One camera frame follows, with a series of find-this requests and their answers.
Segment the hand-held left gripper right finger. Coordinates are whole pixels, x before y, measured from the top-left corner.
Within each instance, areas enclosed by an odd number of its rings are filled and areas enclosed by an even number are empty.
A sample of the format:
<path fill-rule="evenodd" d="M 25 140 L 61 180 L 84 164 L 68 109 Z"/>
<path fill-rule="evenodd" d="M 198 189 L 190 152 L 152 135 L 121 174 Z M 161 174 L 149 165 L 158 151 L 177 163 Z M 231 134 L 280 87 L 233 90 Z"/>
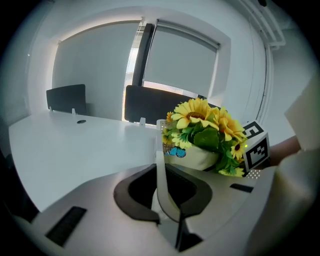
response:
<path fill-rule="evenodd" d="M 240 209 L 256 179 L 165 166 L 168 193 L 179 213 L 175 248 L 185 251 L 218 231 Z"/>

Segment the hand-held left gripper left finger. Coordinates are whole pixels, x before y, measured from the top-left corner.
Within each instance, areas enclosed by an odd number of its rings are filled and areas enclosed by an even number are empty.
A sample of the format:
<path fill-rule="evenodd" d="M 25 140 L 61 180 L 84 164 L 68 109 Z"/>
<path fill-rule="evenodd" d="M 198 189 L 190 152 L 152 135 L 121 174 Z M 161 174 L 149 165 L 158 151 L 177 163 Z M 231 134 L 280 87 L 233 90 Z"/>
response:
<path fill-rule="evenodd" d="M 175 256 L 155 222 L 132 219 L 117 206 L 114 189 L 147 165 L 91 179 L 39 213 L 32 222 L 15 216 L 26 236 L 47 256 Z M 72 207 L 86 210 L 63 246 L 47 234 Z"/>

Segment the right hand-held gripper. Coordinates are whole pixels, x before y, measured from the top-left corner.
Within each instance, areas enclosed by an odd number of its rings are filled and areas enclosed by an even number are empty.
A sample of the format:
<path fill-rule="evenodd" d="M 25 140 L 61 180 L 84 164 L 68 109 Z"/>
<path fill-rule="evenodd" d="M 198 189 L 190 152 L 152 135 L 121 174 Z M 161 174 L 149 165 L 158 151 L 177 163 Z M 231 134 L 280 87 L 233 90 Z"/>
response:
<path fill-rule="evenodd" d="M 270 157 L 270 143 L 268 132 L 256 120 L 247 122 L 243 126 L 244 142 L 244 174 L 247 175 Z"/>

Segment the yellow artificial sunflowers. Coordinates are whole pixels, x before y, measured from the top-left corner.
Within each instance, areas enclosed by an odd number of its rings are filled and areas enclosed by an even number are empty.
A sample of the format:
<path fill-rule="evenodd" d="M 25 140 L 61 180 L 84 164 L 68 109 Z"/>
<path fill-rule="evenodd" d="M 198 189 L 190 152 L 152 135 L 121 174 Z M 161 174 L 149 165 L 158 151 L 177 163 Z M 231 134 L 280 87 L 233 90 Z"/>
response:
<path fill-rule="evenodd" d="M 168 112 L 161 129 L 167 164 L 231 177 L 245 175 L 245 130 L 224 107 L 192 98 Z"/>

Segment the person's right forearm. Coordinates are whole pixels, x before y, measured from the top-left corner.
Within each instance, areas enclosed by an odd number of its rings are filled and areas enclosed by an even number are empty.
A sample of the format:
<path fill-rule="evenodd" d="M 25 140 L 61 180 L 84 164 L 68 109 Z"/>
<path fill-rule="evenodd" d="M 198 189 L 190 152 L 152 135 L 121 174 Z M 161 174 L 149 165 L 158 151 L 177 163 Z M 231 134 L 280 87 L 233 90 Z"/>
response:
<path fill-rule="evenodd" d="M 270 166 L 277 166 L 286 157 L 301 150 L 297 136 L 292 136 L 270 147 Z"/>

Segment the white desk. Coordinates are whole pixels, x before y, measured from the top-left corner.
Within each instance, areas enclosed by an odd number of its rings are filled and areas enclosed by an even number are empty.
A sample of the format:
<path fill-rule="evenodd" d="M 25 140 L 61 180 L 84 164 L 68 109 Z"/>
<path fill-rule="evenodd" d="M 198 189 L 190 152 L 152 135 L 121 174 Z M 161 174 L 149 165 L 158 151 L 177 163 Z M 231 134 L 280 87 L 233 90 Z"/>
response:
<path fill-rule="evenodd" d="M 156 135 L 155 128 L 56 111 L 9 127 L 18 176 L 40 212 L 87 181 L 154 164 Z"/>

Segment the white ceiling pipes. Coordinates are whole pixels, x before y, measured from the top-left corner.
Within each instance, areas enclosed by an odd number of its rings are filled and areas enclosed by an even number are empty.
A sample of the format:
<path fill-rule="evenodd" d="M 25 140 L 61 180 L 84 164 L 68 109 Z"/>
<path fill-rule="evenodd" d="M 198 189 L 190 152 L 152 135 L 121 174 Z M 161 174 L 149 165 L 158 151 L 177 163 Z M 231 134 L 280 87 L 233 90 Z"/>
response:
<path fill-rule="evenodd" d="M 257 120 L 263 124 L 266 122 L 272 92 L 274 87 L 274 59 L 273 51 L 286 45 L 283 30 L 270 8 L 272 0 L 238 0 L 248 12 L 249 18 L 257 27 L 265 50 L 265 83 L 264 91 L 257 113 Z"/>

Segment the narrow grey roller blind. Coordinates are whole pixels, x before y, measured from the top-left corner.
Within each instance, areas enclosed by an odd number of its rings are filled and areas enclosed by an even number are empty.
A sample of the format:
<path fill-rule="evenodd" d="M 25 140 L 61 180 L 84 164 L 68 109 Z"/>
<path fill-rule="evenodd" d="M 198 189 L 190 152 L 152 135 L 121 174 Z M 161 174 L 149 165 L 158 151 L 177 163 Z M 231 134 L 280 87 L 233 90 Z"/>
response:
<path fill-rule="evenodd" d="M 157 20 L 144 80 L 208 95 L 219 44 L 186 26 Z"/>

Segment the wide black desk divider panel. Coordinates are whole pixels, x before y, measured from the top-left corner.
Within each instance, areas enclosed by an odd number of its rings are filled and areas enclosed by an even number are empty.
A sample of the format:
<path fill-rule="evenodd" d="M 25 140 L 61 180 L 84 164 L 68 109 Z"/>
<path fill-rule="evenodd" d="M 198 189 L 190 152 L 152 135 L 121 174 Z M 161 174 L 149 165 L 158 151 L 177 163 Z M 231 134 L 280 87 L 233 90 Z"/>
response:
<path fill-rule="evenodd" d="M 167 112 L 191 98 L 164 90 L 128 85 L 125 89 L 124 119 L 129 122 L 145 122 L 155 125 L 157 120 L 165 119 Z"/>

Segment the small black desk divider panel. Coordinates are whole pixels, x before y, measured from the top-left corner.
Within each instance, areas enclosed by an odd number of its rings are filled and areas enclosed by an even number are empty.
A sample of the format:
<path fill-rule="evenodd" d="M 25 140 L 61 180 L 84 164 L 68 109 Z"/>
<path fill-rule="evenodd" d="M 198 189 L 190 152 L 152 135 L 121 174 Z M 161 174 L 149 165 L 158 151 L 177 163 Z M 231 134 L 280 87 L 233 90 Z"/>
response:
<path fill-rule="evenodd" d="M 49 110 L 86 115 L 86 86 L 84 84 L 57 87 L 46 91 Z"/>

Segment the wide grey roller blind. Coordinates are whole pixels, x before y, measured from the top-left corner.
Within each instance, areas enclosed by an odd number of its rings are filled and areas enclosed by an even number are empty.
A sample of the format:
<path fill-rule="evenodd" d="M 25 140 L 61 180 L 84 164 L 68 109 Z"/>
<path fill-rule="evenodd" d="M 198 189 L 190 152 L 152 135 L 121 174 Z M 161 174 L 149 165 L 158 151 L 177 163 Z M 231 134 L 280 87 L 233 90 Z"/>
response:
<path fill-rule="evenodd" d="M 52 87 L 84 84 L 90 116 L 121 120 L 126 71 L 139 24 L 110 23 L 61 41 Z"/>

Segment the dark window frame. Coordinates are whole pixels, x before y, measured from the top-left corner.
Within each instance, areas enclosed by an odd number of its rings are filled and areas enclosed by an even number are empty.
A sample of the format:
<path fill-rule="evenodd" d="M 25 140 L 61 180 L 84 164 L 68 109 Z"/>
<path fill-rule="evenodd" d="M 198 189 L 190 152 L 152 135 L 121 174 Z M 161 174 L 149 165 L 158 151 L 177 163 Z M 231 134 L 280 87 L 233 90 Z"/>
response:
<path fill-rule="evenodd" d="M 150 50 L 154 29 L 155 26 L 152 23 L 147 23 L 144 27 L 134 66 L 132 77 L 133 86 L 141 87 L 143 85 L 147 57 Z"/>

